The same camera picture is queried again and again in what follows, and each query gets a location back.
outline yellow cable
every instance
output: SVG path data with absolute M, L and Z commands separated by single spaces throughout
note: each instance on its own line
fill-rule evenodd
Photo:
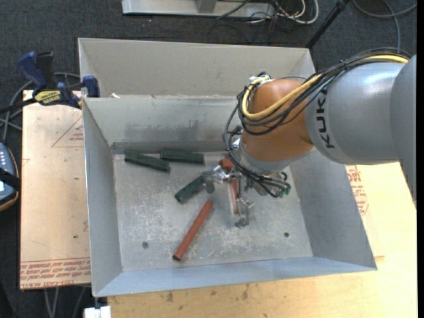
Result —
M 285 97 L 283 97 L 280 100 L 278 100 L 277 102 L 275 102 L 275 104 L 269 106 L 269 108 L 267 108 L 267 109 L 265 109 L 265 110 L 263 110 L 263 111 L 261 111 L 259 113 L 249 113 L 249 111 L 247 110 L 247 99 L 248 99 L 248 96 L 249 96 L 249 94 L 251 92 L 251 90 L 248 88 L 247 91 L 246 91 L 246 93 L 243 95 L 243 100 L 242 100 L 242 105 L 241 105 L 242 106 L 243 115 L 247 119 L 249 119 L 249 120 L 259 120 L 261 118 L 267 117 L 272 112 L 274 112 L 278 107 L 281 107 L 287 100 L 291 99 L 296 94 L 304 91 L 309 86 L 311 86 L 320 77 L 321 77 L 321 74 L 319 74 L 318 76 L 315 76 L 315 77 L 311 78 L 309 81 L 301 84 L 299 87 L 295 88 L 293 91 L 291 91 Z
M 408 59 L 406 58 L 402 58 L 400 56 L 395 56 L 395 55 L 390 55 L 390 54 L 377 54 L 375 56 L 369 56 L 367 58 L 364 58 L 364 60 L 371 60 L 371 59 L 384 59 L 384 60 L 390 60 L 390 61 L 395 61 L 395 62 L 400 62 L 402 64 L 405 64 L 408 62 Z M 258 113 L 250 113 L 247 109 L 247 99 L 250 95 L 251 91 L 251 86 L 254 85 L 258 85 L 259 82 L 262 82 L 263 79 L 258 78 L 256 80 L 253 80 L 252 83 L 250 83 L 249 87 L 247 88 L 247 91 L 244 93 L 243 95 L 243 100 L 242 100 L 242 112 L 243 115 L 249 119 L 249 120 L 259 120 L 262 119 L 264 117 L 267 117 L 268 115 L 272 114 L 276 109 L 278 109 L 279 107 L 281 107 L 284 103 L 286 103 L 288 100 L 290 100 L 292 97 L 294 97 L 295 95 L 297 95 L 298 93 L 304 91 L 305 89 L 307 89 L 308 87 L 310 87 L 313 83 L 315 83 L 319 78 L 321 77 L 321 74 L 319 74 L 318 76 L 315 76 L 313 78 L 311 78 L 310 80 L 308 80 L 307 82 L 301 84 L 299 87 L 295 88 L 293 91 L 291 91 L 289 94 L 287 94 L 285 97 L 281 98 L 280 100 L 278 100 L 277 102 L 275 102 L 275 104 L 269 106 L 269 108 L 264 109 L 261 112 Z
M 394 56 L 394 55 L 390 55 L 390 54 L 380 54 L 380 55 L 375 55 L 375 56 L 369 56 L 365 59 L 366 60 L 368 60 L 368 59 L 386 59 L 386 60 L 401 62 L 402 64 L 406 64 L 409 61 L 408 59 L 402 58 L 401 56 Z

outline cardboard sheet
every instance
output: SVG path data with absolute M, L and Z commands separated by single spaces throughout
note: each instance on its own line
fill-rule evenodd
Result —
M 82 112 L 23 109 L 22 290 L 91 281 Z

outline blue clamp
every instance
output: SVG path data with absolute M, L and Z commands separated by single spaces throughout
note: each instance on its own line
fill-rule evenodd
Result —
M 53 70 L 53 52 L 41 53 L 36 56 L 35 52 L 26 53 L 18 62 L 21 74 L 36 88 L 32 91 L 32 98 L 41 105 L 67 105 L 81 108 L 81 99 L 75 95 L 66 84 L 56 82 Z M 81 83 L 87 90 L 87 96 L 99 97 L 99 86 L 93 76 L 86 76 Z

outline gray metal bin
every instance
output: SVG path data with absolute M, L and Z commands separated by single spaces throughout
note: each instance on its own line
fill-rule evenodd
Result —
M 255 220 L 243 230 L 226 185 L 184 204 L 174 199 L 205 166 L 171 163 L 162 172 L 123 159 L 128 148 L 153 156 L 177 148 L 216 165 L 248 78 L 308 76 L 308 50 L 81 38 L 79 58 L 81 76 L 94 75 L 101 88 L 100 98 L 83 102 L 95 296 L 376 269 L 345 167 L 316 150 L 287 168 L 288 197 L 248 193 Z M 213 211 L 177 262 L 172 254 L 206 199 Z

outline wooden table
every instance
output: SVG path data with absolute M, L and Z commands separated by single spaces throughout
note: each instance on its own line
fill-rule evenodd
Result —
M 358 169 L 384 249 L 377 271 L 109 297 L 113 318 L 417 317 L 417 212 L 400 166 Z

